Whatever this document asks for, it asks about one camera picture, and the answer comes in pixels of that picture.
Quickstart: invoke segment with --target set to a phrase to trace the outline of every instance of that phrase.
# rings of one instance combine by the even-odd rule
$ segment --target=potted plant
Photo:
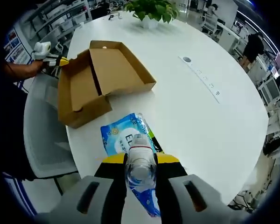
[[[142,21],[143,28],[155,28],[158,21],[169,23],[179,14],[174,3],[166,0],[135,0],[125,4],[125,10]]]

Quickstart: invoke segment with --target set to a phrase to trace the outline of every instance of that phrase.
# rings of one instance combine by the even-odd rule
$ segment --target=table
[[[91,40],[121,41],[157,83],[146,93],[111,97],[111,112],[78,129],[67,127],[79,174],[94,175],[107,156],[100,127],[141,112],[164,152],[217,189],[228,204],[252,172],[266,136],[268,117],[256,88],[232,56],[190,25],[175,20],[146,30],[132,14],[121,15],[121,20],[105,16],[77,28],[68,58]],[[191,58],[212,79],[222,103],[179,56]]]
[[[226,30],[228,33],[230,33],[231,35],[233,35],[235,37],[235,39],[237,39],[239,41],[240,36],[237,35],[232,29],[228,28],[227,26],[225,26],[224,24],[217,22],[217,25],[222,27],[224,30]]]

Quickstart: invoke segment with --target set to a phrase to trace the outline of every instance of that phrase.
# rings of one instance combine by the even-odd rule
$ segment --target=office chair
[[[37,75],[27,96],[24,111],[24,144],[37,178],[50,178],[77,171],[65,126],[57,115],[58,80]]]
[[[211,34],[214,34],[217,30],[217,20],[216,16],[205,14],[205,20],[202,23],[202,28],[206,29]]]

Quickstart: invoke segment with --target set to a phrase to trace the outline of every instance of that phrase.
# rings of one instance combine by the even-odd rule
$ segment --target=white pot
[[[151,20],[148,17],[148,15],[146,15],[142,20],[142,27],[145,29],[153,29],[153,28],[157,28],[157,26],[158,26],[158,21],[155,19]]]

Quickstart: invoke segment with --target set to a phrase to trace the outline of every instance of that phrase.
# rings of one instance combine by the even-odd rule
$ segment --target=open cardboard box
[[[78,128],[112,110],[107,96],[148,91],[156,81],[121,42],[91,41],[62,67],[58,118]]]

